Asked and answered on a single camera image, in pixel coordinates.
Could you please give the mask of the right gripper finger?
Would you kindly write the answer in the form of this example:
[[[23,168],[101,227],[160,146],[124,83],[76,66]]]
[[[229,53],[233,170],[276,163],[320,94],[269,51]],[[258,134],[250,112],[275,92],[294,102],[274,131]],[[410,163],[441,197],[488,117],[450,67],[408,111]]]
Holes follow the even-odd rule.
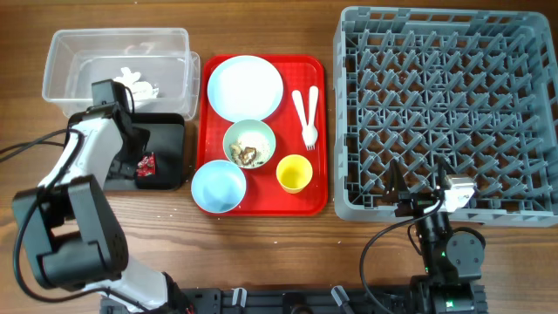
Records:
[[[388,182],[386,194],[389,196],[408,196],[410,191],[406,186],[404,176],[400,170],[396,160],[390,163],[390,179]]]
[[[445,157],[438,157],[437,161],[437,185],[441,190],[448,190],[451,188],[449,177],[455,174],[453,168],[447,162]]]

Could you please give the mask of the rice and food scraps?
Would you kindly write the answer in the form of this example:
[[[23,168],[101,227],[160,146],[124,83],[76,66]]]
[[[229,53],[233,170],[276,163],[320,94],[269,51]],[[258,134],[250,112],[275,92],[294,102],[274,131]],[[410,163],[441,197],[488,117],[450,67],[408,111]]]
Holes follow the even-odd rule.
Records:
[[[262,166],[272,155],[269,140],[258,132],[242,133],[228,145],[228,150],[232,161],[244,168]]]

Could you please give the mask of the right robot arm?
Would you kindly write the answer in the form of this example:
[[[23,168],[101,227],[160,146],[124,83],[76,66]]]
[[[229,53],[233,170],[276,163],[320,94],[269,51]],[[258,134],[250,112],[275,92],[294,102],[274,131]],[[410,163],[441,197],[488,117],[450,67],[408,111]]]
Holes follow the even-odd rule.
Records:
[[[437,165],[438,186],[429,193],[412,192],[396,161],[389,166],[383,200],[397,206],[397,217],[411,217],[424,276],[413,276],[406,293],[408,313],[487,313],[481,278],[486,240],[471,228],[454,228],[449,215],[465,207],[475,192],[473,179],[456,174],[444,160]]]

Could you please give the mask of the light blue bowl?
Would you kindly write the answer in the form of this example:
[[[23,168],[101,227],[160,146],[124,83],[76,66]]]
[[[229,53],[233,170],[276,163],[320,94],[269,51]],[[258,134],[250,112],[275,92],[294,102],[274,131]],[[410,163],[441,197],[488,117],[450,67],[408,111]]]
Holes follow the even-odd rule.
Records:
[[[191,182],[194,202],[210,214],[236,208],[247,192],[245,174],[227,160],[212,160],[201,166]]]

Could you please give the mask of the red snack wrapper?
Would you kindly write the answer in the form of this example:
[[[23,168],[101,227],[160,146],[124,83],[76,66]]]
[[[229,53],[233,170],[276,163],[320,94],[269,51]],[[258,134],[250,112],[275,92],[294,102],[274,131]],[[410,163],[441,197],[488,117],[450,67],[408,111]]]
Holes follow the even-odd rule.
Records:
[[[138,177],[156,175],[156,158],[154,153],[145,154],[136,168]]]

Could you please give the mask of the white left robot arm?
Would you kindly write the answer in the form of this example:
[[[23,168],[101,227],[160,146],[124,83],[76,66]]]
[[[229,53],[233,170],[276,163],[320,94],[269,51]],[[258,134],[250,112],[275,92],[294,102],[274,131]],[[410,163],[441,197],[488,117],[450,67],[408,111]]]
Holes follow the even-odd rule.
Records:
[[[92,84],[92,106],[71,116],[65,149],[35,187],[14,196],[18,232],[12,253],[20,289],[55,304],[92,293],[131,312],[187,313],[191,304],[165,272],[128,253],[126,236],[103,187],[128,174],[140,188],[175,188],[181,174],[184,119],[137,113],[129,88],[111,79]]]

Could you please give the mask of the green bowl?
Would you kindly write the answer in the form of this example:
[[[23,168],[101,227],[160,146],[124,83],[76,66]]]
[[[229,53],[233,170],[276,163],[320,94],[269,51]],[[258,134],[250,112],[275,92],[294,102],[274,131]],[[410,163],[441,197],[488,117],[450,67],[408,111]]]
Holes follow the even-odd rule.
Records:
[[[255,169],[271,160],[276,150],[276,136],[266,123],[245,119],[228,128],[222,148],[227,159],[236,166]]]

